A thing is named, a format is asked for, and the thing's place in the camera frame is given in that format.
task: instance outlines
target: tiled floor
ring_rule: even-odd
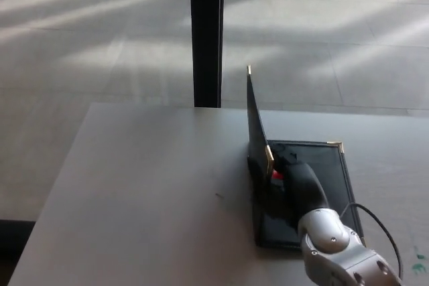
[[[225,0],[223,106],[426,115],[429,0]],[[91,102],[192,106],[190,0],[0,0],[0,218],[35,220]]]

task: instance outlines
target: red object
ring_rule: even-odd
[[[273,170],[273,179],[283,180],[283,175],[278,173],[276,170]]]

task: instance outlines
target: gray countertop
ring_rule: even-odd
[[[355,197],[399,244],[406,285],[429,284],[413,270],[429,272],[416,257],[429,257],[429,119],[261,117],[268,139],[342,141]],[[311,285],[299,255],[253,243],[248,140],[242,110],[93,104],[10,285]]]

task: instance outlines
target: black cable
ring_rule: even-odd
[[[380,221],[380,219],[378,219],[378,217],[376,215],[374,215],[374,213],[372,211],[370,211],[370,209],[368,209],[367,207],[358,204],[356,202],[351,202],[350,204],[347,204],[347,206],[344,208],[343,212],[341,212],[340,218],[342,218],[344,216],[344,214],[346,213],[346,211],[351,207],[354,206],[356,208],[360,208],[363,211],[365,211],[368,215],[370,215],[372,217],[372,219],[374,219],[378,225],[381,227],[381,229],[383,229],[384,233],[386,234],[386,236],[388,237],[388,239],[390,240],[390,243],[393,247],[393,250],[395,251],[395,255],[397,258],[397,264],[399,266],[399,278],[402,279],[403,274],[404,274],[404,266],[402,265],[402,258],[401,258],[401,254],[399,249],[397,248],[396,242],[393,239],[393,237],[391,236],[390,232],[387,230],[386,227],[384,227],[384,224]]]

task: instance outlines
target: black pole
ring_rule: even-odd
[[[194,105],[221,107],[223,0],[190,0]]]

